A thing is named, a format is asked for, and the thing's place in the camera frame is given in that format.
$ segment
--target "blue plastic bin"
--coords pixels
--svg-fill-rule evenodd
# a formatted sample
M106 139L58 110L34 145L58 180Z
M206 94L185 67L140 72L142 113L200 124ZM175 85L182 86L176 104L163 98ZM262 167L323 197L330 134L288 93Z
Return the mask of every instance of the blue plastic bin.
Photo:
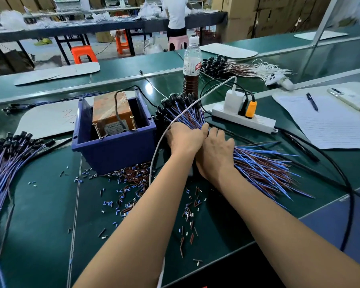
M138 129L100 140L92 126L92 107L85 99L79 99L72 150L81 152L99 175L150 161L154 155L156 125L148 107L139 92L128 102Z

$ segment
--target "person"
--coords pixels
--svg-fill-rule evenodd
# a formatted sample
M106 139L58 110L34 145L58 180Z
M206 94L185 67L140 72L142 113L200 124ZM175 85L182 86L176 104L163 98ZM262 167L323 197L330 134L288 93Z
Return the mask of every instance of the person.
M163 0L162 8L169 18L167 37L187 35L185 27L185 6L192 10L189 0Z
M167 133L171 156L128 216L87 265L74 288L156 287L189 170L200 174L245 221L287 288L360 288L360 265L258 191L233 165L223 130Z

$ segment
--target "black shorts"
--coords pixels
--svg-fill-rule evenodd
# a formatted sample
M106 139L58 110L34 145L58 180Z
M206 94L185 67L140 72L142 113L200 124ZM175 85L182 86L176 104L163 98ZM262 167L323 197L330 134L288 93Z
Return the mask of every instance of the black shorts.
M168 41L169 41L170 37L179 37L179 36L183 36L183 35L187 35L186 27L184 27L182 29L170 29L168 27L168 31L167 31Z

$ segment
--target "plastic water bottle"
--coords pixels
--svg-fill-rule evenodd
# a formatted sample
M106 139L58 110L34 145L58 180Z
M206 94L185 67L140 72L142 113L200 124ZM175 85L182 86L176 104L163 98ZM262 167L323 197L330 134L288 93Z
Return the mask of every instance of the plastic water bottle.
M184 83L183 92L192 94L196 99L199 90L199 75L202 68L202 51L199 48L199 38L193 36L189 39L189 46L184 54Z

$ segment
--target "power strip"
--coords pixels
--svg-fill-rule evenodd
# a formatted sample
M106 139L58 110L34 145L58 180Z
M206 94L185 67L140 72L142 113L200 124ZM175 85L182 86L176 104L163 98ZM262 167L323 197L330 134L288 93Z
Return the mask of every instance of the power strip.
M260 130L262 132L271 134L277 133L278 130L275 129L276 120L270 119L260 115L254 115L252 119L245 118L238 114L224 112L224 103L217 103L212 109L212 116L219 117L240 125L244 125L249 128Z

